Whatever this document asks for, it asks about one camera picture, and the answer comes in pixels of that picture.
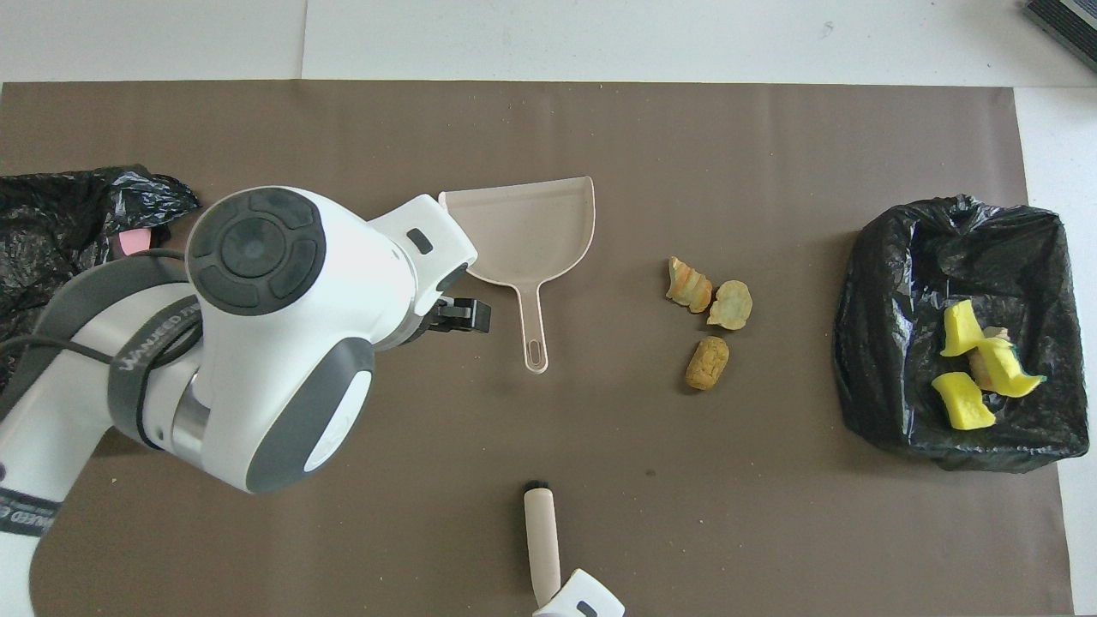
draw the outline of brown table cover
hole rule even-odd
[[[565,576],[591,572],[636,617],[1072,610],[1054,467],[879,451],[842,427],[832,377],[861,226],[937,195],[1026,201],[1008,89],[4,86],[0,172],[128,162],[205,203],[291,184],[366,218],[589,175],[598,223],[542,290],[545,374],[523,367],[513,293],[466,277],[452,291],[489,303],[493,332],[380,355],[355,431],[289,490],[247,495],[109,438],[38,551],[42,616],[527,615],[531,479],[555,490]],[[683,385],[709,328],[664,299],[670,255],[755,299],[705,393]]]

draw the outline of gray circular button pad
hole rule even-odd
[[[264,315],[316,281],[325,257],[316,205],[286,189],[262,188],[214,205],[191,234],[186,269],[199,293],[235,315]]]

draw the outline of pink object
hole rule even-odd
[[[126,255],[148,250],[151,245],[151,229],[129,229],[118,234],[118,246],[122,247],[122,253]]]

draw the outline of round gray button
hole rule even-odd
[[[285,256],[278,225],[252,216],[233,225],[220,244],[220,259],[237,277],[255,279],[274,270]]]

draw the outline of brush handle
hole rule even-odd
[[[559,591],[559,545],[556,541],[556,507],[552,491],[525,492],[525,543],[530,551],[530,579],[538,606],[548,604]]]
[[[541,374],[548,368],[545,327],[541,318],[541,284],[514,288],[518,291],[518,313],[522,318],[522,349],[525,368]]]

